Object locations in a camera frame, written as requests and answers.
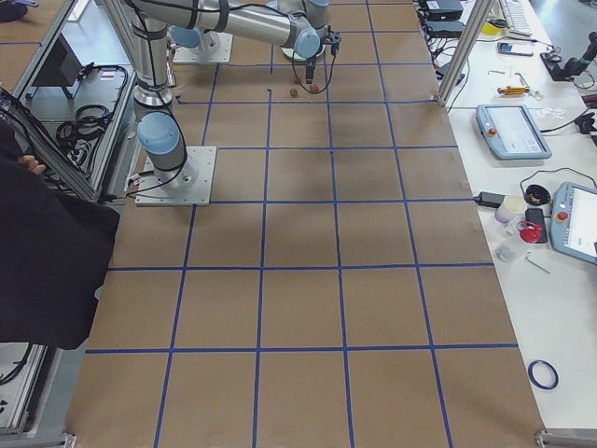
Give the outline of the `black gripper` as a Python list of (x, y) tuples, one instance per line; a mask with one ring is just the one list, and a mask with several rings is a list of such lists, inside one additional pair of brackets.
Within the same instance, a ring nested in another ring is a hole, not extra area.
[(308, 58), (305, 62), (305, 79), (308, 85), (312, 85), (314, 79), (314, 71), (316, 68), (316, 59)]

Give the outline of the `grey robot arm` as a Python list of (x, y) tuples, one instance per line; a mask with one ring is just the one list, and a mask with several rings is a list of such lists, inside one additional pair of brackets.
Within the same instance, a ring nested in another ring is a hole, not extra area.
[(292, 49), (307, 62), (307, 83), (312, 83), (317, 54), (339, 42), (328, 22), (327, 1), (129, 1), (127, 6), (132, 10), (137, 136), (160, 187), (191, 176), (186, 142), (171, 111), (170, 30), (225, 33)]

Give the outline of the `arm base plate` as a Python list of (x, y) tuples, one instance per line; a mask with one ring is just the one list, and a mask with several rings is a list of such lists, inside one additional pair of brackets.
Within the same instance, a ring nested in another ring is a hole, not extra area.
[(198, 47), (174, 48), (174, 63), (186, 65), (228, 63), (231, 56), (233, 36), (210, 33), (203, 36)]
[(153, 161), (147, 158), (144, 169), (153, 174), (140, 179), (134, 203), (137, 206), (209, 205), (216, 153), (216, 147), (188, 146), (187, 160), (180, 172), (156, 170)]

